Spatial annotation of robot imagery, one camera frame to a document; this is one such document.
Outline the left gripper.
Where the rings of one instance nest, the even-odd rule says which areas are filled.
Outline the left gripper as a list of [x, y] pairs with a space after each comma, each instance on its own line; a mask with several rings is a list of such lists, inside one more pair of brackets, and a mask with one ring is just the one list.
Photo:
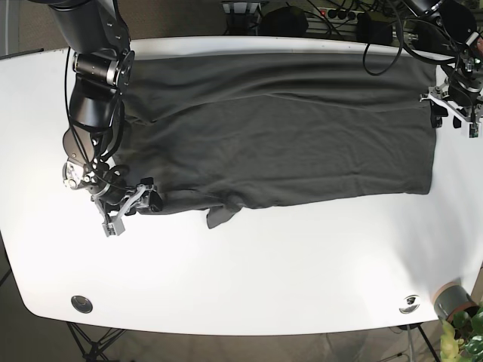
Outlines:
[[443, 118], [451, 118], [453, 128], [469, 138], [482, 136], [482, 61], [460, 58], [454, 65], [442, 65], [443, 81], [420, 95], [430, 105], [433, 129], [442, 126]]

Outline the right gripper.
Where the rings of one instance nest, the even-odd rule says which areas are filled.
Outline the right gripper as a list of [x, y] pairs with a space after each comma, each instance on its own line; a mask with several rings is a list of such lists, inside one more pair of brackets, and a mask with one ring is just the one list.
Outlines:
[[164, 203], [156, 191], [154, 179], [141, 179], [135, 186], [126, 183], [130, 169], [116, 164], [111, 155], [87, 162], [71, 155], [63, 166], [63, 182], [72, 190], [85, 189], [101, 216], [106, 236], [119, 236], [125, 231], [122, 218], [136, 213], [161, 213]]

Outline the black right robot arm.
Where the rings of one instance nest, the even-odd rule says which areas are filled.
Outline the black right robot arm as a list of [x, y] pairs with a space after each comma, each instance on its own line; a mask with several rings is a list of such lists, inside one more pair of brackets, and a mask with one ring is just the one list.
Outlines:
[[105, 234], [119, 236], [123, 216], [163, 208], [153, 178], [130, 186], [128, 166], [109, 164], [124, 135], [123, 96], [135, 58], [128, 26], [116, 1], [46, 4], [69, 46], [65, 70], [75, 74], [73, 89], [64, 93], [69, 128], [63, 135], [63, 181], [72, 190], [87, 190]]

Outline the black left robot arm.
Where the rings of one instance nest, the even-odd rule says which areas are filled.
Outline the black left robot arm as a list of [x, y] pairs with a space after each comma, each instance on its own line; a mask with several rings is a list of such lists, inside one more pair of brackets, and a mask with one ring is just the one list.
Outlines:
[[482, 31], [470, 9], [457, 1], [406, 1], [392, 13], [367, 11], [358, 18], [356, 39], [398, 47], [415, 60], [437, 66], [444, 78], [420, 101], [430, 105], [430, 121], [439, 128], [446, 117], [470, 138], [482, 135]]

